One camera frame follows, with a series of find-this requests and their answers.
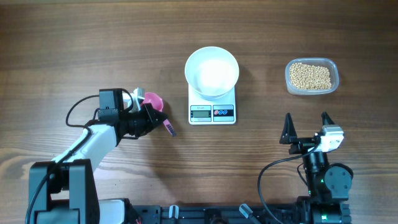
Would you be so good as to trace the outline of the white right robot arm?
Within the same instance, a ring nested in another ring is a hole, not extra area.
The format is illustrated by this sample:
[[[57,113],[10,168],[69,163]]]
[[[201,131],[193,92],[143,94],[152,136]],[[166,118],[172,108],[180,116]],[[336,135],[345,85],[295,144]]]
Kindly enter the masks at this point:
[[[280,144],[290,146],[289,154],[303,161],[308,189],[307,197],[298,197],[294,203],[295,223],[350,223],[349,208],[343,202],[349,199],[353,171],[348,166],[330,164],[327,154],[340,147],[345,133],[329,115],[322,113],[321,130],[310,138],[297,136],[290,113],[285,116]]]

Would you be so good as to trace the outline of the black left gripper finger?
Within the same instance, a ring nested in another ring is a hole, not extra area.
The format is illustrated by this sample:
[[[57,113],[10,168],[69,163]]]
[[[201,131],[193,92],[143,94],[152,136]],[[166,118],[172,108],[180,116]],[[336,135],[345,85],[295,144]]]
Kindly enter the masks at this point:
[[[163,123],[164,122],[161,121],[160,119],[156,119],[154,121],[148,120],[148,122],[146,122],[146,134],[149,134],[157,127],[163,125]]]
[[[168,119],[168,115],[166,113],[158,111],[152,106],[151,103],[144,103],[143,107],[145,108],[146,113],[152,122],[164,122],[166,119]]]

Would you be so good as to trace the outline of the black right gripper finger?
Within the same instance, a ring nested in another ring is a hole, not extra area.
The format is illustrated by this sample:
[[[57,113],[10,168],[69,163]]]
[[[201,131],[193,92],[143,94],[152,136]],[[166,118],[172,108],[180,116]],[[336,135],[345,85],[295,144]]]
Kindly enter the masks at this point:
[[[293,144],[297,142],[297,133],[290,113],[285,116],[284,128],[279,140],[280,144]]]
[[[328,113],[326,111],[324,111],[321,115],[322,117],[322,124],[324,126],[326,125],[335,125],[335,123],[333,122],[333,120],[330,118],[330,116],[328,115]]]

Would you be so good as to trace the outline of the pink plastic scoop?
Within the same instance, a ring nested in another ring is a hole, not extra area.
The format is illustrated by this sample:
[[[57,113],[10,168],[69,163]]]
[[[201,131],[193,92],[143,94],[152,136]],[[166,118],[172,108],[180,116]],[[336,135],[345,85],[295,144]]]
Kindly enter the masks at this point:
[[[158,94],[153,93],[153,92],[145,92],[144,93],[144,101],[142,102],[142,104],[146,104],[146,103],[150,103],[155,110],[160,111],[160,112],[162,112],[162,110],[164,108],[164,102],[163,102],[162,98]],[[173,137],[175,137],[177,135],[177,133],[175,132],[173,126],[171,125],[171,123],[168,119],[166,119],[163,122],[163,124],[166,127],[167,131]]]

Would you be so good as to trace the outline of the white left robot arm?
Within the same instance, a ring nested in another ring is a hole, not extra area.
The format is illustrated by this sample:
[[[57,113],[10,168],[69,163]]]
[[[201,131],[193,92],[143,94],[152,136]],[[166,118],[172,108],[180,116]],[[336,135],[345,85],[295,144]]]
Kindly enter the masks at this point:
[[[93,119],[80,138],[51,161],[29,171],[26,223],[141,223],[129,200],[99,200],[93,173],[121,140],[136,140],[168,118],[147,103],[136,88],[102,89]]]

